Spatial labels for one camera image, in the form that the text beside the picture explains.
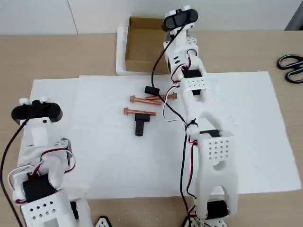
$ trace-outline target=wooden table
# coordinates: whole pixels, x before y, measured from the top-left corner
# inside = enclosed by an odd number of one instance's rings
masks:
[[[287,83],[285,72],[276,68],[276,60],[286,53],[303,55],[303,32],[198,32],[195,36],[208,72],[270,72],[302,179],[303,85]],[[33,79],[115,75],[115,56],[116,34],[0,36],[1,154],[18,127],[10,112],[19,98],[29,97]],[[18,136],[9,151],[4,176],[16,166],[20,139]],[[2,193],[0,203],[1,226],[15,227]],[[178,227],[185,215],[180,198],[100,200],[89,204],[93,220],[108,215],[114,227]],[[239,208],[238,215],[227,220],[231,227],[302,226],[303,193],[243,195]]]

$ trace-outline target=brown cardboard box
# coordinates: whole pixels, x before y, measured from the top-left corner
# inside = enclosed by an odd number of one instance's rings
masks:
[[[163,19],[130,17],[125,53],[126,71],[151,72],[163,51],[166,33],[162,31]],[[164,56],[155,72],[168,73]]]

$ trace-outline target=white robotic arm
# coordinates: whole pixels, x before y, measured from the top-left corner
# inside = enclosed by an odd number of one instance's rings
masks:
[[[76,159],[68,139],[49,142],[47,127],[61,117],[59,105],[45,98],[32,104],[21,99],[20,106],[12,111],[18,124],[26,123],[24,127],[31,131],[33,141],[21,151],[20,166],[8,175],[13,200],[21,206],[28,227],[93,226],[87,201],[70,201],[62,188],[63,176],[74,169]],[[97,226],[110,226],[108,223],[108,219],[101,218]]]
[[[163,23],[164,30],[168,32],[163,47],[165,49],[169,45],[165,60],[173,83],[179,85],[177,93],[182,97],[186,123],[194,122],[188,125],[187,135],[198,146],[199,168],[194,199],[196,222],[200,226],[206,223],[219,227],[225,225],[222,218],[237,213],[238,209],[234,136],[231,132],[215,128],[210,122],[213,120],[211,113],[205,114],[203,102],[208,99],[207,73],[198,57],[196,39],[187,34],[197,17],[197,12],[189,6],[170,11]],[[211,196],[216,186],[223,188],[223,198]]]

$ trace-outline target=scissors handle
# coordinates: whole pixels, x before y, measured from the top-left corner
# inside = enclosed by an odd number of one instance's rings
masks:
[[[283,65],[282,62],[285,60],[285,59],[295,59],[297,60],[296,62],[294,63],[290,63],[290,64],[287,64],[287,65]],[[280,70],[287,70],[287,69],[296,69],[296,68],[300,68],[300,66],[302,65],[303,67],[303,57],[299,56],[299,55],[295,55],[295,54],[287,54],[287,55],[284,55],[283,57],[281,57],[276,66],[278,67],[278,69]]]
[[[303,79],[292,79],[292,76],[295,75],[295,74],[299,74],[303,72],[303,67],[301,68],[297,68],[296,70],[294,71],[290,71],[289,73],[287,73],[285,75],[285,79],[289,82],[289,83],[293,83],[293,84],[301,84],[303,83]]]

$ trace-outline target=metal bolt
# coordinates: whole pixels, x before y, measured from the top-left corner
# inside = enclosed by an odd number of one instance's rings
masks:
[[[148,96],[146,97],[146,99],[148,100],[160,100],[159,96]],[[167,96],[167,99],[177,99],[177,94],[176,93],[172,93],[170,95]]]
[[[125,115],[128,115],[129,113],[130,114],[149,114],[149,115],[151,115],[151,116],[157,116],[157,113],[155,113],[155,112],[149,112],[149,111],[143,111],[143,110],[130,110],[130,109],[128,109],[128,107],[126,107],[126,108],[124,108],[124,114]]]
[[[161,105],[160,102],[153,101],[153,100],[148,100],[148,99],[145,99],[145,98],[136,98],[135,96],[130,96],[129,101],[131,103],[138,102],[138,103],[147,103],[147,104],[152,104],[152,105]]]

